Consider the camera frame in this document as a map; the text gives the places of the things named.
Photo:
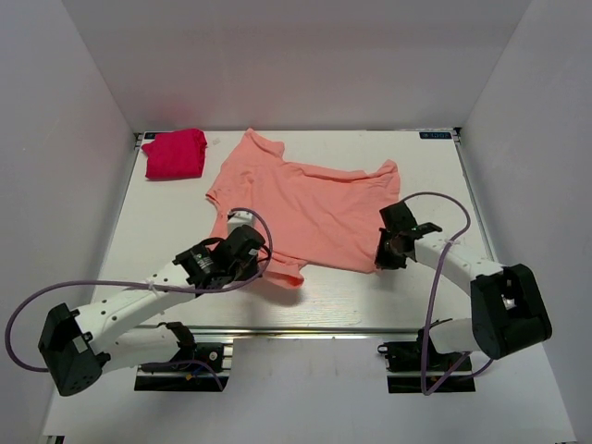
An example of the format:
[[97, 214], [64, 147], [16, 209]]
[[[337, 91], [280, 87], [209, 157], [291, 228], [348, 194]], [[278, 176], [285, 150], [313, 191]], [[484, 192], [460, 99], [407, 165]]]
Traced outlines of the salmon pink t shirt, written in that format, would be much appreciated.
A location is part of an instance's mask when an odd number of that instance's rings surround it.
[[397, 164], [375, 172], [289, 162], [285, 146], [247, 130], [206, 193], [216, 209], [212, 236], [228, 234], [228, 212], [257, 212], [272, 234], [267, 281], [298, 289], [301, 270], [319, 265], [371, 274], [382, 225], [380, 209], [399, 200]]

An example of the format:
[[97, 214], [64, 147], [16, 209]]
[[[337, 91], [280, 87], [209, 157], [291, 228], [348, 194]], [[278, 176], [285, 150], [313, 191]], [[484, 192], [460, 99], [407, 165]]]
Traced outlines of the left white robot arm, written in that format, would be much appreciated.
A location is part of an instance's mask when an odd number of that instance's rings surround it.
[[147, 366], [152, 371], [193, 365], [197, 344], [180, 321], [141, 324], [166, 310], [235, 283], [258, 278], [271, 248], [255, 228], [241, 225], [179, 253], [138, 289], [70, 309], [64, 303], [46, 317], [39, 351], [63, 397], [82, 392], [105, 373]]

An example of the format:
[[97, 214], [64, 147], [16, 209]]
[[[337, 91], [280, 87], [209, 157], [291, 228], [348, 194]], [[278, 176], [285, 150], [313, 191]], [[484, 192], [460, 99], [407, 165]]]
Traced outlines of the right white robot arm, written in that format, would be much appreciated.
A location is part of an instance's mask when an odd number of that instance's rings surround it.
[[[406, 203], [380, 210], [384, 227], [376, 251], [379, 269], [404, 268], [409, 260], [435, 271], [417, 355], [431, 369], [452, 353], [482, 352], [497, 361], [551, 338], [552, 326], [532, 270], [483, 258], [447, 236], [441, 227], [419, 224]], [[469, 298], [468, 318], [433, 322], [440, 278]]]

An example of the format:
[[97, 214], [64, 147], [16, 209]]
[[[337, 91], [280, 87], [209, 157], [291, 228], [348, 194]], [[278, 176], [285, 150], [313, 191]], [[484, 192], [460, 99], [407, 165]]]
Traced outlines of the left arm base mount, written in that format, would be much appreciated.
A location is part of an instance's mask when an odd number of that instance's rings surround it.
[[142, 365], [136, 371], [138, 392], [222, 392], [231, 368], [231, 342], [198, 342], [193, 351], [178, 353], [167, 364]]

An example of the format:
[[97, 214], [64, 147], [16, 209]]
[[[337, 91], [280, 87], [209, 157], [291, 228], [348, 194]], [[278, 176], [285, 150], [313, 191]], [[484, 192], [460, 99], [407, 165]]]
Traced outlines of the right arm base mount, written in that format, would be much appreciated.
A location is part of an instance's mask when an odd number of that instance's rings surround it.
[[[377, 346], [379, 355], [385, 358], [389, 394], [420, 394], [421, 390], [421, 340], [383, 342]], [[439, 354], [428, 345], [426, 387], [437, 384], [446, 371], [462, 357], [458, 352]], [[475, 392], [475, 382], [469, 377], [472, 363], [465, 358], [455, 372], [436, 390], [436, 393]]]

